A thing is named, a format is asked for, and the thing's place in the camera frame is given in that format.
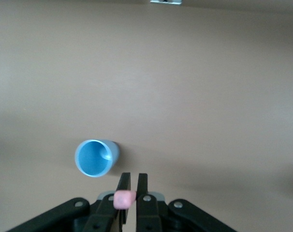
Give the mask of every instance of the beige surface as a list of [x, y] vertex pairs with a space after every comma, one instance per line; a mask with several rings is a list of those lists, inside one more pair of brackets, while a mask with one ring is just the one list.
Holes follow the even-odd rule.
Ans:
[[[121, 146], [102, 178], [74, 164], [90, 138]], [[123, 171], [240, 232], [293, 232], [293, 14], [0, 0], [0, 232]]]

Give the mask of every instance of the pink eraser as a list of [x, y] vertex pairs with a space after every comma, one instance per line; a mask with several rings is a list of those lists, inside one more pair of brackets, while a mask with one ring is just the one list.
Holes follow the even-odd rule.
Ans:
[[114, 193], [113, 206], [115, 209], [129, 209], [136, 200], [136, 192], [118, 190]]

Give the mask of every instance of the cup rim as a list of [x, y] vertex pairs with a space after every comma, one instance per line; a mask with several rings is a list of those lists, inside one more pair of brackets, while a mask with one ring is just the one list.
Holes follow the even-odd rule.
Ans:
[[78, 148], [77, 148], [76, 151], [75, 151], [75, 164], [77, 165], [77, 167], [78, 167], [78, 169], [80, 170], [80, 172], [82, 172], [84, 175], [87, 175], [87, 176], [90, 176], [90, 177], [100, 177], [100, 176], [103, 176], [103, 175], [107, 174], [107, 173], [110, 171], [110, 169], [112, 168], [112, 163], [113, 163], [112, 159], [108, 160], [108, 164], [107, 164], [107, 166], [104, 168], [104, 170], [102, 170], [102, 171], [101, 171], [100, 173], [98, 173], [98, 174], [93, 174], [93, 175], [86, 173], [86, 172], [82, 169], [82, 167], [81, 167], [81, 165], [80, 165], [80, 163], [79, 163], [79, 161], [78, 161], [78, 160], [79, 160], [79, 155], [80, 155], [80, 151], [81, 151], [81, 149], [82, 149], [86, 144], [88, 144], [88, 143], [92, 143], [92, 142], [100, 143], [101, 145], [104, 146], [104, 148], [105, 148], [109, 153], [111, 153], [111, 149], [110, 149], [110, 148], [109, 148], [104, 142], [102, 142], [101, 140], [96, 140], [96, 139], [85, 140], [85, 141], [83, 141], [82, 143], [80, 143], [80, 145], [78, 146]]

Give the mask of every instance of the silver screw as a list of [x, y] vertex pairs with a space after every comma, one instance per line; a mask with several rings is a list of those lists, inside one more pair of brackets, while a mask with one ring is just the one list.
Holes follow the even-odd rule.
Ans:
[[152, 200], [152, 198], [151, 198], [149, 195], [147, 195], [147, 196], [144, 196], [144, 197], [143, 197], [143, 200], [144, 200], [145, 202], [149, 202], [149, 201]]
[[75, 206], [75, 207], [81, 207], [81, 206], [83, 206], [83, 202], [76, 202], [76, 203], [74, 204], [74, 206]]
[[175, 202], [174, 203], [174, 207], [175, 208], [182, 208], [183, 207], [183, 204], [181, 202]]

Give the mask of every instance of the cup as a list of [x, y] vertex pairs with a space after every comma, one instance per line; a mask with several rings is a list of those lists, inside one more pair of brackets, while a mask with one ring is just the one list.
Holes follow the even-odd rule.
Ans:
[[85, 175], [107, 174], [119, 157], [119, 147], [110, 140], [86, 140], [75, 151], [75, 164]]

